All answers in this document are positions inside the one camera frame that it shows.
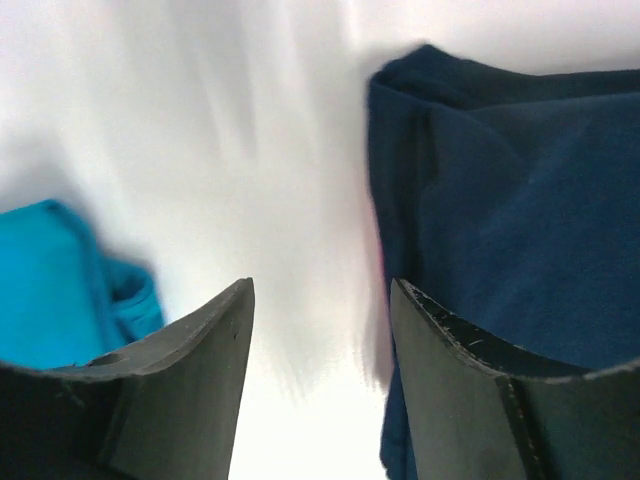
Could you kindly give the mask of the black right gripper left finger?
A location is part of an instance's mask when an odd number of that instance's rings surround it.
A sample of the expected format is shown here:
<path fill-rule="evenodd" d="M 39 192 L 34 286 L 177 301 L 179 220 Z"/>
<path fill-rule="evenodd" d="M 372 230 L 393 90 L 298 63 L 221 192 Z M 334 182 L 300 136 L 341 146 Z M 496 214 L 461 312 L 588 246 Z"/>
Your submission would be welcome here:
<path fill-rule="evenodd" d="M 224 479 L 254 321 L 251 279 L 80 367 L 1 367 L 5 479 Z"/>

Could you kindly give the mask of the navy t shirt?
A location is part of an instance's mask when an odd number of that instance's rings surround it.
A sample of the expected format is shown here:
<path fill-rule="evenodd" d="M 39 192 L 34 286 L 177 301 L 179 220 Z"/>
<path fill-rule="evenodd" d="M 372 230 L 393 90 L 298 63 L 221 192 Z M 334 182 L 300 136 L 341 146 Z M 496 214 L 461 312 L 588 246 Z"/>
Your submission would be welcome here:
<path fill-rule="evenodd" d="M 639 364 L 639 74 L 527 75 L 424 45 L 368 90 L 386 293 L 404 280 L 533 354 Z M 422 479 L 390 319 L 380 458 Z"/>

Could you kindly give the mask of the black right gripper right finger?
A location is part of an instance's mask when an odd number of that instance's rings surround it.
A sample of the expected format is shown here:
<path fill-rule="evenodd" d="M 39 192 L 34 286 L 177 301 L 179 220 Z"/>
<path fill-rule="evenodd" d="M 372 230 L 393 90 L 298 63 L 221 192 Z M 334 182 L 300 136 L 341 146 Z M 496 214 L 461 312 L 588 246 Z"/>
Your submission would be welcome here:
<path fill-rule="evenodd" d="M 639 364 L 589 370 L 514 346 L 409 282 L 391 319 L 422 479 L 635 479 Z"/>

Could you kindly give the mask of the teal t shirt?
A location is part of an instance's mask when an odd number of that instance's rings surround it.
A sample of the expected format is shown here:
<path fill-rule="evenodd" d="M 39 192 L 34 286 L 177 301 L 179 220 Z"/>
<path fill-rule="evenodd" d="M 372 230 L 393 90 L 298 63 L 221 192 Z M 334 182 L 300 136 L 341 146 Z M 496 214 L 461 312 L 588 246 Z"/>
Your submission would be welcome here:
<path fill-rule="evenodd" d="M 2 214 L 2 361 L 85 365 L 163 325 L 150 273 L 103 253 L 73 210 L 45 200 Z"/>

